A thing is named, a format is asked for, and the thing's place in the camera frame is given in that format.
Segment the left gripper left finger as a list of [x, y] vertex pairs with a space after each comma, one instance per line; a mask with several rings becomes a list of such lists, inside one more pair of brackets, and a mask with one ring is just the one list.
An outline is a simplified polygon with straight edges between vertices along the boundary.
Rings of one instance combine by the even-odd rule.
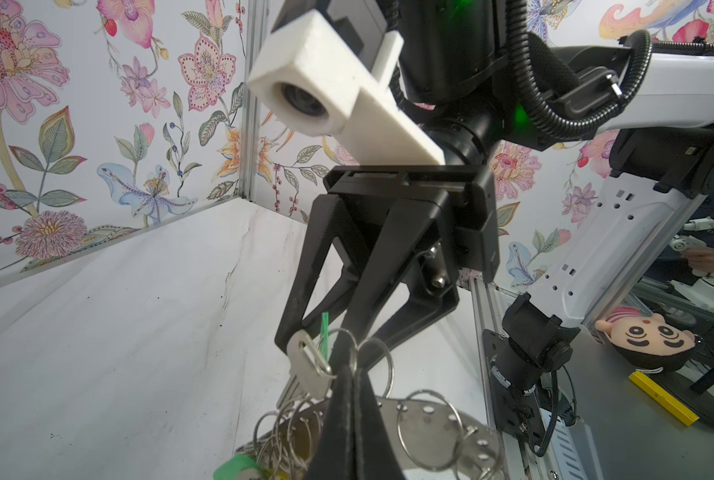
[[306, 480], [356, 479], [355, 378], [344, 366], [338, 373], [315, 456]]

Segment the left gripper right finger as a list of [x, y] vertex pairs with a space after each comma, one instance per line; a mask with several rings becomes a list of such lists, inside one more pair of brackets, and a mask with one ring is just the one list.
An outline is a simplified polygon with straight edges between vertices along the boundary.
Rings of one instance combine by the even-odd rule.
[[354, 395], [356, 479], [404, 480], [371, 381], [364, 369], [356, 371]]

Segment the metal keyring disc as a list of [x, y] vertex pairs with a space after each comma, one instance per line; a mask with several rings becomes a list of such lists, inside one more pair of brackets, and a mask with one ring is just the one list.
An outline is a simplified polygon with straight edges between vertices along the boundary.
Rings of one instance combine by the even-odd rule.
[[405, 479], [499, 479], [501, 440], [487, 425], [479, 364], [471, 342], [439, 326], [389, 349], [371, 337], [358, 342], [344, 328], [313, 339], [336, 376], [323, 400], [292, 401], [268, 413], [271, 428], [255, 430], [244, 454], [266, 479], [305, 479], [315, 456], [339, 371], [364, 369]]

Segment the silver key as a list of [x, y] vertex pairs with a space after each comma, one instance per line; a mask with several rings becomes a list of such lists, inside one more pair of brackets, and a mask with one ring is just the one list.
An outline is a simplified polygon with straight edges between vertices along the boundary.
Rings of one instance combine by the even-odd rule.
[[305, 330], [296, 332], [286, 347], [290, 378], [278, 401], [282, 409], [292, 401], [323, 400], [336, 376]]

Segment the green key tag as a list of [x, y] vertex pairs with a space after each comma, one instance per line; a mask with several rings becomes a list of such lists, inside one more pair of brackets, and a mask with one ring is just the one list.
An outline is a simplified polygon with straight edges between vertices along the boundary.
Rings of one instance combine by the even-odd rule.
[[213, 473], [214, 480], [265, 480], [266, 472], [254, 458], [236, 454], [218, 467]]

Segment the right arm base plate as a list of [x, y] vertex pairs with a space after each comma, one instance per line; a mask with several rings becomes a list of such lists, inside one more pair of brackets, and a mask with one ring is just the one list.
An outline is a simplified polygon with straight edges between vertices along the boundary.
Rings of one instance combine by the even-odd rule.
[[[560, 419], [558, 370], [570, 360], [570, 343], [579, 333], [578, 328], [560, 328], [558, 341], [539, 363], [514, 340], [488, 329], [482, 333], [496, 428], [525, 443], [539, 457], [547, 453]], [[548, 423], [543, 420], [537, 394], [546, 374], [550, 376]]]

